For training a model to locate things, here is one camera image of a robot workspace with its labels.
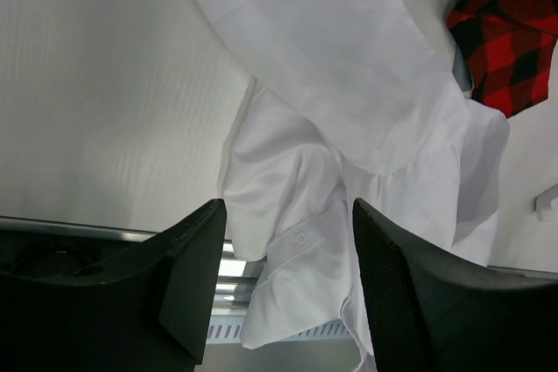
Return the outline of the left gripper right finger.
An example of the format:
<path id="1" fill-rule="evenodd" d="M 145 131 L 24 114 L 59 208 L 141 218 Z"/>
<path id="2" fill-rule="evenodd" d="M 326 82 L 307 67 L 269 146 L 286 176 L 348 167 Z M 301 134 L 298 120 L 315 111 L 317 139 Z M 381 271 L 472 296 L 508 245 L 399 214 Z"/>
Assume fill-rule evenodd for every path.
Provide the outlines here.
<path id="1" fill-rule="evenodd" d="M 378 370 L 556 370 L 556 279 L 461 259 L 364 200 L 353 231 Z"/>

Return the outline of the white dress shirt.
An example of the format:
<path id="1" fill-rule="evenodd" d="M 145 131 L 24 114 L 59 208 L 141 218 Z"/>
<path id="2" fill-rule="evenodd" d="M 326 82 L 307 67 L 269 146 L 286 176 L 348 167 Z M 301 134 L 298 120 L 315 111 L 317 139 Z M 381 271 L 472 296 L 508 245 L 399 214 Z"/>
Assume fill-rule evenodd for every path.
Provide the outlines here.
<path id="1" fill-rule="evenodd" d="M 262 86 L 222 181 L 235 256 L 265 263 L 241 343 L 339 320 L 372 371 L 353 202 L 486 265 L 508 123 L 465 97 L 402 0 L 196 2 Z"/>

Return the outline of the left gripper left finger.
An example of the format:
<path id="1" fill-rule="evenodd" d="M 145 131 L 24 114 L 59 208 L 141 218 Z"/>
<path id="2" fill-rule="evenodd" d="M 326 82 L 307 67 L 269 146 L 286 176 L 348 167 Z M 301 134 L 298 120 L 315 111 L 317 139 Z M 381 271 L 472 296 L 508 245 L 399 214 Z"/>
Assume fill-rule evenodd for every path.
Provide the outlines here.
<path id="1" fill-rule="evenodd" d="M 210 200 L 188 215 L 186 250 L 210 261 L 222 250 L 227 211 Z M 74 284 L 1 273 L 1 368 L 4 371 L 192 371 L 203 361 L 215 287 L 189 286 L 185 261 L 168 280 L 141 272 Z"/>

